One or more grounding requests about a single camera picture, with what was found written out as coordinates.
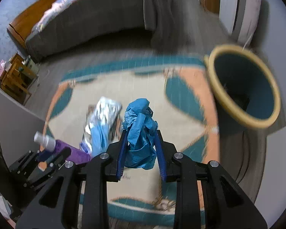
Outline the teal glove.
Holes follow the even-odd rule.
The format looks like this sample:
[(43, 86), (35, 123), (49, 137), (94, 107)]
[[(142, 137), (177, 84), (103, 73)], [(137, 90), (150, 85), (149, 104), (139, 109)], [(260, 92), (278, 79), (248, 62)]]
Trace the teal glove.
[(125, 167), (130, 169), (151, 170), (155, 164), (154, 134), (158, 124), (149, 104), (146, 98), (138, 98), (129, 103), (124, 113), (123, 129), (128, 132), (129, 143)]

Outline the teal yellow trash bin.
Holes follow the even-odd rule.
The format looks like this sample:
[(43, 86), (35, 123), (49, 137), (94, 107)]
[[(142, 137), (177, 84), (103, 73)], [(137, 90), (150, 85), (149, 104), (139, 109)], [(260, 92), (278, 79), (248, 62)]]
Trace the teal yellow trash bin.
[(223, 44), (205, 55), (204, 64), (221, 134), (267, 129), (275, 123), (281, 108), (280, 90), (261, 58), (243, 47)]

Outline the wooden bedside stand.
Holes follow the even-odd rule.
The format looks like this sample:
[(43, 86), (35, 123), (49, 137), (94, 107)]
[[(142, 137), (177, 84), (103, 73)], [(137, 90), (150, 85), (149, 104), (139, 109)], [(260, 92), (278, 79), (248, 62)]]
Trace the wooden bedside stand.
[(31, 97), (30, 86), (36, 81), (38, 67), (30, 56), (15, 53), (9, 61), (0, 61), (0, 88), (20, 104)]

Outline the silver foil wrapper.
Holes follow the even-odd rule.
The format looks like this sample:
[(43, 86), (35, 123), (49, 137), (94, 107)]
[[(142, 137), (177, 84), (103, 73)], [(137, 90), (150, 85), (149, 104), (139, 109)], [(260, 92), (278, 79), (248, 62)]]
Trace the silver foil wrapper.
[(110, 98), (101, 97), (96, 105), (88, 106), (86, 114), (86, 124), (84, 127), (84, 136), (91, 138), (92, 127), (100, 123), (102, 126), (108, 126), (108, 139), (112, 141), (117, 136), (117, 125), (120, 118), (122, 104)]

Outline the patterned teal beige rug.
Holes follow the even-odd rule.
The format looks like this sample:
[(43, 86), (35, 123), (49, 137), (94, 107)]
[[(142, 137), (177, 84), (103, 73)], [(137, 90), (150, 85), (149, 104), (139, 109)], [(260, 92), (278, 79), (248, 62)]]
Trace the patterned teal beige rug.
[(121, 179), (107, 183), (112, 218), (173, 226), (177, 184), (163, 180), (156, 131), (193, 161), (219, 160), (219, 128), (203, 61), (156, 56), (68, 73), (51, 101), (43, 133), (91, 157), (126, 142)]

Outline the wooden headboard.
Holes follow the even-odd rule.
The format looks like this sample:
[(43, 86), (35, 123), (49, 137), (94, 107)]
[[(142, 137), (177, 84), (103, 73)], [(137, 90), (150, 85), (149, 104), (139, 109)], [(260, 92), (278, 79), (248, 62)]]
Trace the wooden headboard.
[(7, 31), (23, 49), (26, 49), (25, 41), (33, 26), (40, 21), (44, 12), (49, 10), (55, 1), (38, 0), (8, 24)]

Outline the bed with grey cover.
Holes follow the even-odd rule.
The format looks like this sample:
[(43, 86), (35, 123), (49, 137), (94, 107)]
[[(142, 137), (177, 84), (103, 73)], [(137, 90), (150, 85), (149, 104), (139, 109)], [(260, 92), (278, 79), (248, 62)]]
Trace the bed with grey cover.
[(128, 28), (152, 32), (151, 46), (162, 47), (176, 28), (177, 0), (79, 0), (54, 17), (25, 44), (37, 61), (87, 42), (93, 37)]

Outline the white air purifier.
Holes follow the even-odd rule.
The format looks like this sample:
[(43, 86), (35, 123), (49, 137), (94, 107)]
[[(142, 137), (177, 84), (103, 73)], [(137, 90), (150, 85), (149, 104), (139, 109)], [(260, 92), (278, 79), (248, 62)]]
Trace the white air purifier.
[(220, 0), (219, 20), (238, 44), (249, 45), (257, 28), (261, 0)]

